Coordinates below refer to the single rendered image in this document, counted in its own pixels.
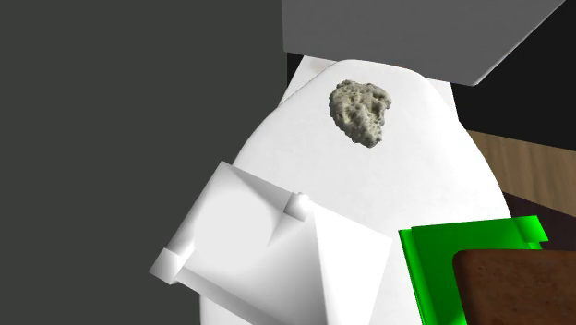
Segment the grey-beige porous sponge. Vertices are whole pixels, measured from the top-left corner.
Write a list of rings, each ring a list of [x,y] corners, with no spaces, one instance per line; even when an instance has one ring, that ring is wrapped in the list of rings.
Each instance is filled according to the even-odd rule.
[[[335,125],[353,142],[369,149],[382,140],[385,112],[392,100],[382,88],[372,83],[346,79],[329,97],[330,117]]]

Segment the bright green flat box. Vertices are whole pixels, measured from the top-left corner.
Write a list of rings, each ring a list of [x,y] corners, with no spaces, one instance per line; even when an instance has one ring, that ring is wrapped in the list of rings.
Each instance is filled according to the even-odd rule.
[[[423,325],[467,325],[452,260],[467,249],[540,249],[536,215],[414,226],[399,232]]]

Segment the brown rounded block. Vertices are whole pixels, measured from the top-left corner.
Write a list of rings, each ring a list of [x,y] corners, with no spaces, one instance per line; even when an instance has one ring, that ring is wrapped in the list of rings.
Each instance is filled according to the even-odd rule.
[[[576,251],[469,249],[452,266],[468,325],[576,325]]]

